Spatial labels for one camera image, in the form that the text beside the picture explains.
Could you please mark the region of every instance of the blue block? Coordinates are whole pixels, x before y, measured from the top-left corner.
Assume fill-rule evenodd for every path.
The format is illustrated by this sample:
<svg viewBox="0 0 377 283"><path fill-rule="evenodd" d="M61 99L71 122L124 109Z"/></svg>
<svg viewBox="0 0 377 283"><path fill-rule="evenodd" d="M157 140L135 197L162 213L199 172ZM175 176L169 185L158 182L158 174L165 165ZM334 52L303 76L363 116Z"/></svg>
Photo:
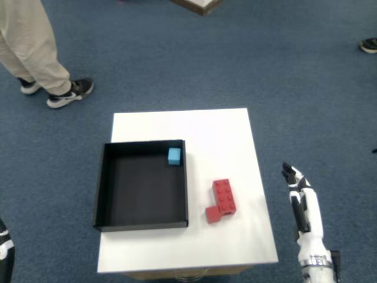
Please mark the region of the blue block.
<svg viewBox="0 0 377 283"><path fill-rule="evenodd" d="M169 161L169 165L179 165L181 163L181 149L169 148L167 160Z"/></svg>

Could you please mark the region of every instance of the red lego brick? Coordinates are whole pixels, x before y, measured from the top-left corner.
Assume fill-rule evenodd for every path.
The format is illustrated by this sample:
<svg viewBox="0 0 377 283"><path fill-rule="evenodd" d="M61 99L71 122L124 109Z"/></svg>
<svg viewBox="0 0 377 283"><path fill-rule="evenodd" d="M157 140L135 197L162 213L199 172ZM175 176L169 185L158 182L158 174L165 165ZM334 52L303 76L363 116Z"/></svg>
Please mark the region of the red lego brick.
<svg viewBox="0 0 377 283"><path fill-rule="evenodd" d="M217 222L221 219L219 207L217 205L206 208L206 216L208 223Z"/></svg>
<svg viewBox="0 0 377 283"><path fill-rule="evenodd" d="M229 179L213 181L212 188L221 215L234 214L236 212L236 204L234 203Z"/></svg>

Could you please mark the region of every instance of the white table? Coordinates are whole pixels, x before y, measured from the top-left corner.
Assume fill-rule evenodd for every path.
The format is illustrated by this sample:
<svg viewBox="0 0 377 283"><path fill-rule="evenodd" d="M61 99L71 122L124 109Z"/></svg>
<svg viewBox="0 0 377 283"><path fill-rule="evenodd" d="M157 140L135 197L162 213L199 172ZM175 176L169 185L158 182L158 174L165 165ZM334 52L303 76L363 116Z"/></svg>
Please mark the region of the white table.
<svg viewBox="0 0 377 283"><path fill-rule="evenodd" d="M247 109L117 113L112 142L186 141L187 228L101 233L98 272L277 262ZM237 212L209 225L213 180L229 178Z"/></svg>

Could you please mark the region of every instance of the shoe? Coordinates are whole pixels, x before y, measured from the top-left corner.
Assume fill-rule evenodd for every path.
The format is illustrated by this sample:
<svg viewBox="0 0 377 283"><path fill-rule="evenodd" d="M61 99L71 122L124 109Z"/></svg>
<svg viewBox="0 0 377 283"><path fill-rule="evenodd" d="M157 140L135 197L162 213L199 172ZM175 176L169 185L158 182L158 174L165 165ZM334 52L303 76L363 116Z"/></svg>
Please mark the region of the shoe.
<svg viewBox="0 0 377 283"><path fill-rule="evenodd" d="M94 83L90 78L83 78L82 80L71 81L71 90L61 96L55 96L53 94L48 95L47 105L51 108L60 108L67 104L76 101L83 100L93 90Z"/></svg>
<svg viewBox="0 0 377 283"><path fill-rule="evenodd" d="M377 38L368 38L360 42L360 48L362 51L369 54L377 53Z"/></svg>
<svg viewBox="0 0 377 283"><path fill-rule="evenodd" d="M25 81L21 78L17 78L17 79L21 83L21 92L23 94L30 95L30 94L36 93L37 90L41 88L41 86L36 81L29 83L28 81Z"/></svg>

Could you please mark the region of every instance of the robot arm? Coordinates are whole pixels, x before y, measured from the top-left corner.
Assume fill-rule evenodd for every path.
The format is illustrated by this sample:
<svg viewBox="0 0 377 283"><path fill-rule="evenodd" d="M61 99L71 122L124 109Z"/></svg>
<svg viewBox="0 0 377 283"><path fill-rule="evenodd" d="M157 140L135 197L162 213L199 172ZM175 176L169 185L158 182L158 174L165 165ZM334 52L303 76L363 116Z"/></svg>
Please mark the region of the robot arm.
<svg viewBox="0 0 377 283"><path fill-rule="evenodd" d="M15 259L14 244L0 219L0 283L10 283Z"/></svg>
<svg viewBox="0 0 377 283"><path fill-rule="evenodd" d="M304 283L340 282L334 277L332 254L323 245L323 226L317 194L293 166L283 163L283 176L289 187L289 199L295 215L300 246L298 256Z"/></svg>

